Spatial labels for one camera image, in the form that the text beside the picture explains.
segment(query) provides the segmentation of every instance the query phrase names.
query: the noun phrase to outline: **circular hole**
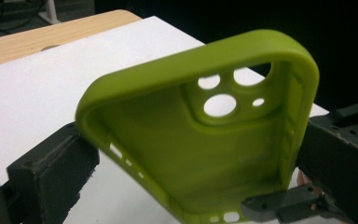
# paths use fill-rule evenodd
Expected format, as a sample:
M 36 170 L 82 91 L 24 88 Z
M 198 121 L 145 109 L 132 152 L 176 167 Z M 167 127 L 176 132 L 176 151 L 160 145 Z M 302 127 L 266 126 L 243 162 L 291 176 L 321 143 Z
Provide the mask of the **circular hole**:
M 255 99 L 254 102 L 252 103 L 252 105 L 254 107 L 258 107 L 258 106 L 261 106 L 263 104 L 264 104 L 264 99 L 263 98 Z
M 204 90 L 211 90 L 220 83 L 220 76 L 214 75 L 211 77 L 200 77 L 199 86 Z
M 205 105 L 204 111 L 211 117 L 223 117 L 231 113 L 237 106 L 234 97 L 228 94 L 218 94 L 209 98 Z
M 264 77 L 245 67 L 234 70 L 234 80 L 241 86 L 254 86 L 263 81 Z
M 225 222 L 237 222 L 238 220 L 240 220 L 240 214 L 238 214 L 238 212 L 225 213 L 223 219 L 225 220 Z

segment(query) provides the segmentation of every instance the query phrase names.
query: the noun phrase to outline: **silicone phone case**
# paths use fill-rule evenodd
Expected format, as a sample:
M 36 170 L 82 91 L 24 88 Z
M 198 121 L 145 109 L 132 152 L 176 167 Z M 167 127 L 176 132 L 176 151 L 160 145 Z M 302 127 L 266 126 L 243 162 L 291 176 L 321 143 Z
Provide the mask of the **silicone phone case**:
M 263 81 L 237 83 L 262 63 Z M 318 78 L 294 39 L 252 31 L 98 78 L 76 125 L 182 223 L 243 222 L 241 201 L 288 188 Z M 228 107 L 214 114 L 216 96 Z

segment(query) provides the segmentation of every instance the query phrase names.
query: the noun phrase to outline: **green phone case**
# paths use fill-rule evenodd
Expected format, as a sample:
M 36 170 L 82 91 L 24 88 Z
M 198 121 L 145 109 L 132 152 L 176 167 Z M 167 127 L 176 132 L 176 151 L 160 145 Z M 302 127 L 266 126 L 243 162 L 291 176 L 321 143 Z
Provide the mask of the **green phone case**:
M 262 63 L 267 78 L 237 83 Z M 243 222 L 245 198 L 288 188 L 318 79 L 294 39 L 252 31 L 98 78 L 76 125 L 182 223 Z M 206 111 L 215 96 L 222 114 Z

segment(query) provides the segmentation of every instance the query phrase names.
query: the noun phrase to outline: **white table surface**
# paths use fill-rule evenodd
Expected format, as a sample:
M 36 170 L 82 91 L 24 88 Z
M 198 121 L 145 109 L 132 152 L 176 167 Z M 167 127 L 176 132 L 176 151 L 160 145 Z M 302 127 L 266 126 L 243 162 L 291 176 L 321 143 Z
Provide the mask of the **white table surface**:
M 74 121 L 80 97 L 97 77 L 201 45 L 151 17 L 0 64 L 0 184 L 7 181 L 6 168 L 14 160 Z M 312 109 L 312 115 L 325 113 L 317 105 Z M 117 165 L 100 155 L 100 165 L 64 223 L 178 223 Z M 337 222 L 312 218 L 297 223 Z

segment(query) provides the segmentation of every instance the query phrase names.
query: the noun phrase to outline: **wooden surface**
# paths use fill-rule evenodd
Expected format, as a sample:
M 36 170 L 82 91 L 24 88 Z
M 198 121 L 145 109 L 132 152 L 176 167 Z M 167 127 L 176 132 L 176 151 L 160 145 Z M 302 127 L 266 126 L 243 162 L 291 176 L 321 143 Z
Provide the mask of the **wooden surface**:
M 115 10 L 74 21 L 0 37 L 0 63 L 37 53 L 43 48 L 66 44 L 111 30 L 141 18 L 125 10 Z

